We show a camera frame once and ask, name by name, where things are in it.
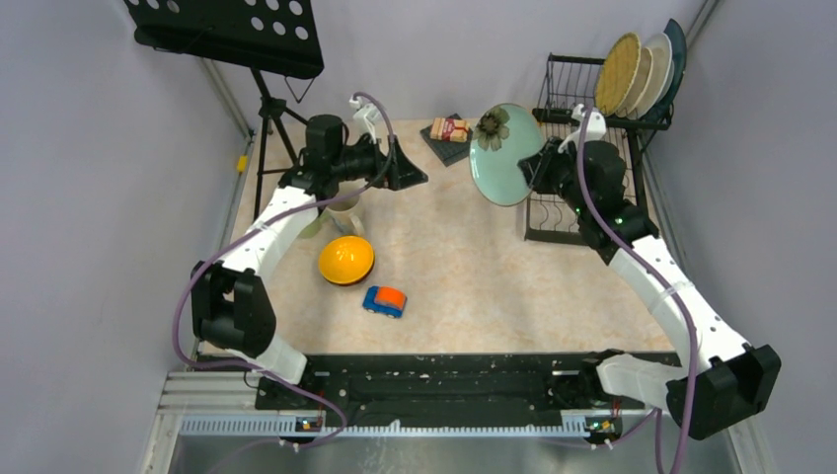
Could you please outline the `light green round plate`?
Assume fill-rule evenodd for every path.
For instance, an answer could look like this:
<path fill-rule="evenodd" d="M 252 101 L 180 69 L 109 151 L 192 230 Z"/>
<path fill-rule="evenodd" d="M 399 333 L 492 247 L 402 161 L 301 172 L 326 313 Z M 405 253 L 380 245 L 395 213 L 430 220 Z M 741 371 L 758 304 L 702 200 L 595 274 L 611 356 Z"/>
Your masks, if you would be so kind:
<path fill-rule="evenodd" d="M 544 143 L 527 109 L 503 103 L 486 111 L 473 127 L 469 152 L 472 178 L 483 197 L 505 207 L 524 201 L 531 188 L 518 162 L 537 154 Z"/>

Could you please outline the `teal square plate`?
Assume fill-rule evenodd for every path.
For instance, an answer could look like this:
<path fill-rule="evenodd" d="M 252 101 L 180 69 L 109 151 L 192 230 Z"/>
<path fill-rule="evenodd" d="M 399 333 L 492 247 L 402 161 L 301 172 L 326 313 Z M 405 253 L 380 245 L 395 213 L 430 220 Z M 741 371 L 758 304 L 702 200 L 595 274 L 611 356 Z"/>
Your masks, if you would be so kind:
<path fill-rule="evenodd" d="M 669 36 L 672 44 L 673 80 L 662 99 L 643 117 L 649 122 L 662 122 L 670 118 L 670 109 L 683 81 L 687 63 L 686 37 L 680 24 L 674 19 L 669 19 L 663 33 Z"/>

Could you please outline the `blue orange toy car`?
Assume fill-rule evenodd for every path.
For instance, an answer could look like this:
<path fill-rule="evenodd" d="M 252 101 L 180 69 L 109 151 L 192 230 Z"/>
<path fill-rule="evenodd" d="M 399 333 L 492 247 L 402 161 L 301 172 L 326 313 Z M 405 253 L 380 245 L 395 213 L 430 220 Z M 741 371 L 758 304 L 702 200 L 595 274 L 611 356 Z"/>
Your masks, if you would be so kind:
<path fill-rule="evenodd" d="M 401 319 L 407 301 L 407 296 L 397 288 L 372 285 L 366 291 L 362 307 L 371 313 L 382 314 L 392 319 Z"/>

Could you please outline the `yellow-rimmed patterned plate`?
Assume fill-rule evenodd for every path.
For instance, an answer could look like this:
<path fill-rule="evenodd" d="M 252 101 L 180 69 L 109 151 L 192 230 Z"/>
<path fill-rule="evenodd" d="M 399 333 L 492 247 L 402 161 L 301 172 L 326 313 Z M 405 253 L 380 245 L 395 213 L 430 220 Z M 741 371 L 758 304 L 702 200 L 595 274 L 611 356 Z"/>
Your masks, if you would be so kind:
<path fill-rule="evenodd" d="M 639 71 L 641 56 L 641 40 L 634 32 L 620 36 L 609 50 L 594 89 L 594 104 L 602 115 L 615 115 L 628 97 Z"/>

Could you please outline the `cream floral ceramic plate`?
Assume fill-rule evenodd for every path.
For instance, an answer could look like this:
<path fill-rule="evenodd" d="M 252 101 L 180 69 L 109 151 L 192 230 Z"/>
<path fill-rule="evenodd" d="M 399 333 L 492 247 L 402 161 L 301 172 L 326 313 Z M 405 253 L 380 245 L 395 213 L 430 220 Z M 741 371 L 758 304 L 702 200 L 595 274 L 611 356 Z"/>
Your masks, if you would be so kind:
<path fill-rule="evenodd" d="M 652 66 L 652 52 L 648 47 L 643 47 L 637 75 L 623 103 L 617 108 L 615 115 L 619 118 L 629 118 L 637 107 L 650 76 Z"/>

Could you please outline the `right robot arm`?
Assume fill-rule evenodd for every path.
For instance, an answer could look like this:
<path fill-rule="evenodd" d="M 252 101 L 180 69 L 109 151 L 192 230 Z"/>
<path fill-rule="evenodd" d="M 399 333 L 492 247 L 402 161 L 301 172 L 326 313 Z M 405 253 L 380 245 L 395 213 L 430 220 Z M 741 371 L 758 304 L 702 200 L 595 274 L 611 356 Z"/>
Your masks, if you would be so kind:
<path fill-rule="evenodd" d="M 581 399 L 604 407 L 616 396 L 668 413 L 703 440 L 761 413 L 781 368 L 769 345 L 754 347 L 678 267 L 647 211 L 625 196 L 616 147 L 590 141 L 577 160 L 550 139 L 515 160 L 527 187 L 555 194 L 575 212 L 582 240 L 636 293 L 680 360 L 671 366 L 618 350 L 594 355 L 578 381 Z"/>

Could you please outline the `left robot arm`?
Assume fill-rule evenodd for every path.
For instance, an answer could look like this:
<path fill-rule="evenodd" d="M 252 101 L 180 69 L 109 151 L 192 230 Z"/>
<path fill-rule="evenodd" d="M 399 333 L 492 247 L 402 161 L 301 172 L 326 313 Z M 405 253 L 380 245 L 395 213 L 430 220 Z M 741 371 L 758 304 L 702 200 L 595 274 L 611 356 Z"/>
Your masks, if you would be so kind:
<path fill-rule="evenodd" d="M 280 380 L 279 396 L 293 408 L 315 399 L 316 381 L 304 373 L 307 357 L 277 333 L 265 282 L 301 231 L 339 200 L 343 182 L 400 191 L 428 176 L 403 152 L 392 128 L 388 148 L 366 131 L 349 144 L 345 123 L 333 115 L 310 118 L 305 145 L 284 170 L 265 209 L 245 234 L 191 273 L 191 328 L 201 341 Z"/>

